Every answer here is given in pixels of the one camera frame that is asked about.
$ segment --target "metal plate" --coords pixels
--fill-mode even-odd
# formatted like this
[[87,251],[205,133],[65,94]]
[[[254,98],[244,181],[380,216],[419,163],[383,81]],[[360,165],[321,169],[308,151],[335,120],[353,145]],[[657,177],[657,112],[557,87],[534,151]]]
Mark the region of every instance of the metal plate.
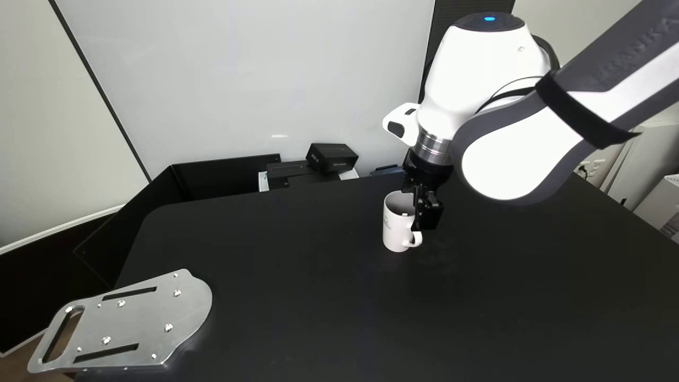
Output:
[[[187,270],[65,303],[47,327],[27,371],[165,364],[205,322],[209,307],[209,286]],[[75,312],[81,319],[63,352],[45,360]]]

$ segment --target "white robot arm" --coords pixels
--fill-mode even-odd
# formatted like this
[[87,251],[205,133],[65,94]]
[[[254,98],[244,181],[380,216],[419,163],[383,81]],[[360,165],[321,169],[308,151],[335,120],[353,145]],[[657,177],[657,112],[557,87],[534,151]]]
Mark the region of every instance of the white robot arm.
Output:
[[409,146],[403,168],[419,198],[457,169],[481,198],[530,204],[676,99],[676,0],[642,0],[562,69],[519,19],[470,14],[445,31],[423,103],[382,128]]

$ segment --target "white mug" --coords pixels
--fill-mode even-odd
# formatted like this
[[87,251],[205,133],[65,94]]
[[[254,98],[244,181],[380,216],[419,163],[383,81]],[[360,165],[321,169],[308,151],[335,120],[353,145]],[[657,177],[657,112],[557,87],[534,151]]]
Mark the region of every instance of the white mug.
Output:
[[382,242],[390,253],[406,253],[425,242],[423,232],[412,232],[416,221],[414,193],[392,191],[383,198]]

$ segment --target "black box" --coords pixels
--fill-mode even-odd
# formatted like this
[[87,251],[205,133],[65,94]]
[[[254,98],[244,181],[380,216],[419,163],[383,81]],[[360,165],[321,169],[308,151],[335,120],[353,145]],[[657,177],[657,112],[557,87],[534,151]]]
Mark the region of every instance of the black box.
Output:
[[306,155],[309,168],[322,173],[348,171],[356,165],[358,155],[345,145],[314,143]]

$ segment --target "black tabletop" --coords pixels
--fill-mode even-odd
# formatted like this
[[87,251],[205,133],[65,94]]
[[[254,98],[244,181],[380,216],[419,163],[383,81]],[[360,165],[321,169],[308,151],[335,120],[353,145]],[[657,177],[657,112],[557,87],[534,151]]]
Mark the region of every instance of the black tabletop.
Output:
[[390,255],[380,205],[399,183],[152,213],[119,284],[187,267],[214,291],[198,343],[152,379],[679,379],[679,251],[635,214],[580,179],[538,205],[447,183],[438,230]]

